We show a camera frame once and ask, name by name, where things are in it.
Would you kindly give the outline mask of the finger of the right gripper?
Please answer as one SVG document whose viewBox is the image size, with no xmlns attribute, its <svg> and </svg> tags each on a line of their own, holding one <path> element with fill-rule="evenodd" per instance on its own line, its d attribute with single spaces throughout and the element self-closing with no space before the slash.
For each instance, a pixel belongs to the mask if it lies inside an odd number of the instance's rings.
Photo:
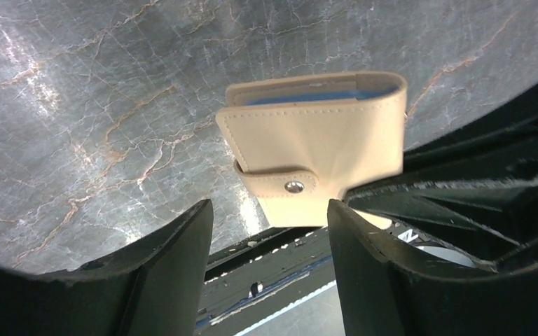
<svg viewBox="0 0 538 336">
<path fill-rule="evenodd" d="M 390 218 L 499 271 L 538 263 L 538 139 L 479 155 L 407 161 L 346 204 Z"/>
</svg>

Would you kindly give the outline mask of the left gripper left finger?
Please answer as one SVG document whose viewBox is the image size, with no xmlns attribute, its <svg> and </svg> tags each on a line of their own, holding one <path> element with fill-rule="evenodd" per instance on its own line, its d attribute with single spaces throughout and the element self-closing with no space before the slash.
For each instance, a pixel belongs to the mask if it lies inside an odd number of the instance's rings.
<svg viewBox="0 0 538 336">
<path fill-rule="evenodd" d="M 73 271 L 0 266 L 0 335 L 192 335 L 213 221 L 204 199 Z"/>
</svg>

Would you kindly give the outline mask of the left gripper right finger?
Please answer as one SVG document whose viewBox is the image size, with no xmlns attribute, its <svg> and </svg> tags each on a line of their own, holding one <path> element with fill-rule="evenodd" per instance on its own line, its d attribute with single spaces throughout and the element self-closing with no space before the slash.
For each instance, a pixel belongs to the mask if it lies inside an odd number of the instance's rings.
<svg viewBox="0 0 538 336">
<path fill-rule="evenodd" d="M 347 335 L 538 335 L 538 264 L 507 273 L 465 267 L 327 210 Z"/>
</svg>

